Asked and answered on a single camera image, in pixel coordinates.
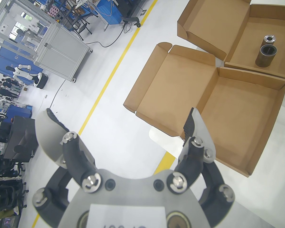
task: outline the yellow floor line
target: yellow floor line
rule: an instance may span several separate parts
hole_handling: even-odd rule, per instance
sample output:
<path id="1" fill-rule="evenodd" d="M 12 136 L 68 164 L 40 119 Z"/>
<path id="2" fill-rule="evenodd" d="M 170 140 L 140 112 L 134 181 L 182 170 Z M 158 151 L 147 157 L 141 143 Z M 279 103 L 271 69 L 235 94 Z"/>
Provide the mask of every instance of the yellow floor line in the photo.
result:
<path id="1" fill-rule="evenodd" d="M 169 152 L 166 152 L 153 175 L 155 175 L 155 174 L 157 174 L 163 170 L 170 169 L 174 160 L 175 160 L 175 157 L 172 156 Z"/>
<path id="2" fill-rule="evenodd" d="M 143 19 L 142 19 L 141 22 L 140 22 L 141 25 L 143 25 L 143 23 L 146 21 L 146 19 L 148 18 L 150 12 L 152 11 L 152 9 L 153 9 L 153 7 L 155 6 L 155 4 L 157 3 L 157 1 L 158 1 L 158 0 L 154 0 L 154 1 L 152 2 L 150 8 L 147 10 L 145 16 L 143 17 Z M 137 36 L 139 30 L 140 30 L 140 28 L 137 28 L 137 29 L 135 30 L 135 32 L 134 32 L 133 36 L 131 37 L 129 43 L 127 44 L 125 50 L 123 51 L 123 54 L 122 54 L 121 57 L 119 58 L 119 60 L 118 60 L 117 64 L 115 65 L 115 67 L 114 67 L 112 73 L 110 74 L 110 76 L 109 76 L 107 82 L 105 83 L 105 85 L 104 85 L 104 87 L 102 88 L 102 90 L 101 90 L 99 96 L 97 97 L 97 99 L 96 99 L 94 105 L 92 106 L 92 108 L 91 108 L 89 114 L 87 115 L 87 117 L 86 117 L 86 119 L 85 119 L 85 121 L 84 121 L 82 127 L 80 128 L 80 130 L 79 130 L 79 132 L 78 132 L 79 135 L 81 135 L 82 132 L 83 132 L 83 130 L 85 129 L 86 124 L 88 123 L 89 119 L 91 118 L 91 116 L 92 116 L 92 114 L 93 114 L 93 112 L 94 112 L 96 106 L 98 105 L 98 103 L 99 103 L 101 97 L 103 96 L 103 94 L 104 94 L 104 92 L 106 91 L 106 89 L 107 89 L 109 83 L 111 82 L 113 76 L 115 75 L 115 72 L 117 71 L 119 65 L 121 64 L 122 60 L 124 59 L 124 56 L 126 55 L 126 53 L 128 52 L 129 48 L 131 47 L 131 45 L 132 45 L 134 39 L 136 38 L 136 36 Z M 172 156 L 172 155 L 171 155 L 170 153 L 166 152 L 166 154 L 165 154 L 164 157 L 162 158 L 162 160 L 161 160 L 160 164 L 158 165 L 158 168 L 156 169 L 156 171 L 155 171 L 154 174 L 156 174 L 156 173 L 158 173 L 158 172 L 160 172 L 160 171 L 162 171 L 162 170 L 169 169 L 169 168 L 171 167 L 172 163 L 174 162 L 174 160 L 171 162 L 171 160 L 172 160 L 171 156 Z M 36 225 L 36 223 L 37 223 L 39 217 L 40 217 L 40 215 L 37 214 L 37 216 L 36 216 L 36 218 L 35 218 L 35 221 L 34 221 L 34 223 L 33 223 L 33 225 L 32 225 L 32 228 L 35 227 L 35 225 Z"/>
<path id="3" fill-rule="evenodd" d="M 37 214 L 37 216 L 36 216 L 36 218 L 35 218 L 35 221 L 34 221 L 34 223 L 33 223 L 33 225 L 32 225 L 32 228 L 35 228 L 35 225 L 37 224 L 37 221 L 38 221 L 39 217 L 40 217 L 40 215 Z"/>
<path id="4" fill-rule="evenodd" d="M 157 1 L 158 1 L 158 0 L 154 0 L 154 1 L 152 2 L 150 8 L 147 10 L 147 13 L 145 14 L 145 16 L 143 17 L 143 19 L 142 19 L 141 22 L 140 22 L 141 25 L 143 25 L 143 23 L 146 21 L 146 19 L 148 18 L 150 12 L 152 11 L 152 9 L 153 9 L 153 7 L 155 6 L 155 4 L 157 3 Z M 84 121 L 82 127 L 80 128 L 80 130 L 79 130 L 79 132 L 78 132 L 79 135 L 81 135 L 82 132 L 83 132 L 83 130 L 85 129 L 86 124 L 88 123 L 89 119 L 91 118 L 91 115 L 93 114 L 93 112 L 94 112 L 94 110 L 95 110 L 97 104 L 99 103 L 101 97 L 103 96 L 104 92 L 106 91 L 106 89 L 107 89 L 109 83 L 111 82 L 113 76 L 115 75 L 115 72 L 117 71 L 119 65 L 121 64 L 122 60 L 124 59 L 124 56 L 126 55 L 126 53 L 128 52 L 129 48 L 131 47 L 131 45 L 132 45 L 134 39 L 136 38 L 136 36 L 137 36 L 139 30 L 140 30 L 140 28 L 137 28 L 137 29 L 135 30 L 135 32 L 134 32 L 132 38 L 130 39 L 129 43 L 127 44 L 125 50 L 123 51 L 123 54 L 122 54 L 121 57 L 119 58 L 119 60 L 118 60 L 117 64 L 115 65 L 115 67 L 114 67 L 112 73 L 110 74 L 110 76 L 109 76 L 107 82 L 105 83 L 105 85 L 104 85 L 104 87 L 102 88 L 102 90 L 101 90 L 99 96 L 97 97 L 97 99 L 96 99 L 94 105 L 92 106 L 92 108 L 91 108 L 89 114 L 87 115 L 87 117 L 86 117 L 86 119 L 85 119 L 85 121 Z"/>

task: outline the metal cylinder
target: metal cylinder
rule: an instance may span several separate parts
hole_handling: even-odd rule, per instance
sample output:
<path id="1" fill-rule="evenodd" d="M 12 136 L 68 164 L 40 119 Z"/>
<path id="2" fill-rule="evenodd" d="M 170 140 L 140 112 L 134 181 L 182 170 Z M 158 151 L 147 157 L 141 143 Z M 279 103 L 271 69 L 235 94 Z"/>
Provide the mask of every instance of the metal cylinder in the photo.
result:
<path id="1" fill-rule="evenodd" d="M 266 35 L 263 39 L 262 46 L 266 44 L 274 44 L 275 43 L 275 36 L 274 35 Z"/>
<path id="2" fill-rule="evenodd" d="M 275 57 L 277 49 L 272 44 L 266 44 L 260 48 L 256 58 L 256 65 L 262 68 L 268 67 Z"/>

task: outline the window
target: window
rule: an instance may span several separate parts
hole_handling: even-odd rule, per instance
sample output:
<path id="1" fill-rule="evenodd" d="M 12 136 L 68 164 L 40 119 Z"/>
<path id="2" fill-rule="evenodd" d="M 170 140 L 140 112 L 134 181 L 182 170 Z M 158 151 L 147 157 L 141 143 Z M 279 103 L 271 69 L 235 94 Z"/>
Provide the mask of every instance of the window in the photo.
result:
<path id="1" fill-rule="evenodd" d="M 21 16 L 22 16 L 24 19 L 28 20 L 29 22 L 33 20 L 33 18 L 32 18 L 30 15 L 28 15 L 27 13 L 25 13 L 25 12 L 22 12 L 22 13 L 21 13 Z"/>
<path id="2" fill-rule="evenodd" d="M 21 29 L 22 31 L 26 31 L 27 30 L 27 28 L 24 25 L 22 25 L 22 24 L 20 24 L 18 22 L 15 23 L 15 26 L 13 27 L 11 33 L 9 34 L 9 38 L 10 39 L 13 39 L 13 40 L 16 39 L 16 37 L 18 35 L 18 33 L 17 33 L 18 29 Z"/>

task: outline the white label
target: white label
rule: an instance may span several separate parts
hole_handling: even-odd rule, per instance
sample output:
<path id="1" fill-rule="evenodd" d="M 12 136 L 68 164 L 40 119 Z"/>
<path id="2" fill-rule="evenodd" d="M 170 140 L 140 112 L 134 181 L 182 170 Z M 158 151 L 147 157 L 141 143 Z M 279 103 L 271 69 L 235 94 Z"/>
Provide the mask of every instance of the white label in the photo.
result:
<path id="1" fill-rule="evenodd" d="M 86 228 L 167 228 L 163 206 L 91 204 Z"/>

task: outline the open cardboard box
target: open cardboard box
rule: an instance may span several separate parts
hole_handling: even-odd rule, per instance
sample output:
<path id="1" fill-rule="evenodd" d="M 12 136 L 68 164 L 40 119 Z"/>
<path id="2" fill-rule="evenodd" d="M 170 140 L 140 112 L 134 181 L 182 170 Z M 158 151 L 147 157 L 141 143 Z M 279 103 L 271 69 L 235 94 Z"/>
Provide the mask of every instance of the open cardboard box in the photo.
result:
<path id="1" fill-rule="evenodd" d="M 159 43 L 124 106 L 170 136 L 196 107 L 216 147 L 217 160 L 252 174 L 274 126 L 285 79 L 251 71 L 216 68 L 212 54 Z"/>
<path id="2" fill-rule="evenodd" d="M 226 67 L 285 78 L 285 6 L 251 0 L 190 0 L 177 35 L 223 60 Z M 266 68 L 255 64 L 265 35 L 276 37 L 277 54 Z"/>

